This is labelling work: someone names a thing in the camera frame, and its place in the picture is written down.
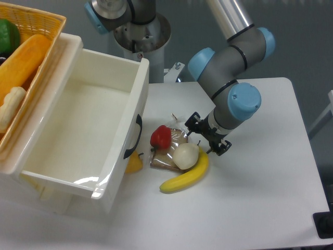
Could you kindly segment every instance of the toy food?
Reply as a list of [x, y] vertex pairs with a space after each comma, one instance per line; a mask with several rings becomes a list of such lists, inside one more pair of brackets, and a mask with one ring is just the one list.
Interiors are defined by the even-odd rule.
[[140, 159], [141, 154], [138, 154], [137, 151], [134, 151], [131, 154], [131, 156], [129, 158], [129, 162], [127, 163], [125, 173], [135, 173], [142, 169], [143, 164], [142, 164], [142, 160]]
[[182, 170], [195, 165], [199, 157], [199, 146], [194, 143], [183, 143], [173, 152], [173, 162]]
[[152, 168], [169, 170], [173, 172], [185, 172], [185, 170], [180, 169], [173, 162], [172, 157], [175, 149], [188, 142], [188, 137], [186, 133], [180, 129], [171, 129], [171, 145], [165, 151], [154, 151], [154, 155], [151, 159], [150, 166]]
[[[51, 45], [51, 41], [44, 35], [33, 35], [22, 43], [11, 56], [0, 66], [0, 107], [4, 104], [4, 99], [13, 87], [22, 86], [25, 81], [33, 74], [36, 69], [42, 64], [45, 55]], [[7, 103], [3, 112], [16, 110], [23, 97], [21, 95], [11, 95], [10, 102]], [[11, 119], [2, 119], [1, 127], [8, 127]]]
[[20, 32], [15, 24], [0, 19], [0, 54], [10, 55], [20, 46]]
[[0, 55], [0, 66], [7, 60], [7, 58], [3, 55]]
[[0, 107], [0, 132], [5, 132], [14, 116], [16, 108], [24, 98], [26, 91], [22, 87], [12, 87]]
[[168, 149], [171, 145], [171, 129], [165, 125], [159, 126], [150, 137], [150, 145], [154, 150]]
[[169, 179], [160, 185], [163, 193], [173, 193], [198, 182], [206, 173], [209, 165], [209, 158], [206, 152], [199, 148], [198, 162], [188, 172], [175, 178]]

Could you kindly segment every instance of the plastic bag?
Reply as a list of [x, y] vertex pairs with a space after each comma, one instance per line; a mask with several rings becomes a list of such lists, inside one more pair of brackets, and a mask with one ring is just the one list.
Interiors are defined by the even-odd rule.
[[169, 170], [173, 172], [186, 172], [181, 170], [172, 160], [175, 149], [182, 143], [188, 142], [185, 128], [183, 127], [182, 117], [176, 117], [172, 114], [173, 120], [166, 123], [165, 126], [171, 129], [171, 146], [166, 150], [156, 150], [152, 153], [150, 166], [156, 169]]

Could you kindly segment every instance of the bread slice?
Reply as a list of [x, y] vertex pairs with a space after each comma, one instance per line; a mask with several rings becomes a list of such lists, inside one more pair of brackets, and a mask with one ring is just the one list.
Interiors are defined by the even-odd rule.
[[180, 129], [171, 129], [171, 146], [166, 151], [155, 151], [150, 162], [152, 168], [164, 169], [174, 172], [185, 172], [173, 162], [172, 155], [175, 149], [183, 143], [188, 142], [186, 133]]

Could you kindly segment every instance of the white drawer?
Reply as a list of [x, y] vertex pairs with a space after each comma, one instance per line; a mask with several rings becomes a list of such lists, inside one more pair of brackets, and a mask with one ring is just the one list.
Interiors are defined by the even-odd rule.
[[57, 88], [41, 94], [30, 132], [23, 129], [31, 136], [18, 140], [21, 150], [6, 169], [19, 182], [91, 197], [108, 212], [140, 138], [149, 62], [78, 50], [72, 71], [54, 66], [61, 69], [50, 81]]

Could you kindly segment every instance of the blue joint cap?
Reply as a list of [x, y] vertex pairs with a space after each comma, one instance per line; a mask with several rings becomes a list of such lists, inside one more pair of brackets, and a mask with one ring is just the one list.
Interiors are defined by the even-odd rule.
[[204, 48], [196, 53], [195, 56], [189, 61], [187, 68], [195, 81], [198, 81], [201, 73], [214, 54], [215, 51], [211, 48]]
[[260, 30], [266, 40], [266, 53], [265, 53], [265, 57], [264, 59], [266, 59], [267, 57], [269, 57], [275, 50], [275, 38], [273, 36], [273, 34], [266, 28], [260, 27], [258, 28], [258, 30]]
[[231, 88], [228, 94], [230, 113], [240, 121], [245, 121], [260, 108], [261, 95], [250, 83], [239, 83]]
[[99, 34], [106, 34], [109, 31], [104, 27], [104, 25], [100, 22], [99, 18], [96, 16], [94, 10], [92, 9], [92, 7], [90, 6], [89, 3], [85, 3], [84, 4], [84, 9], [85, 12], [88, 15], [88, 18], [90, 20], [90, 22], [92, 22], [92, 24], [95, 26], [96, 30], [98, 31]]

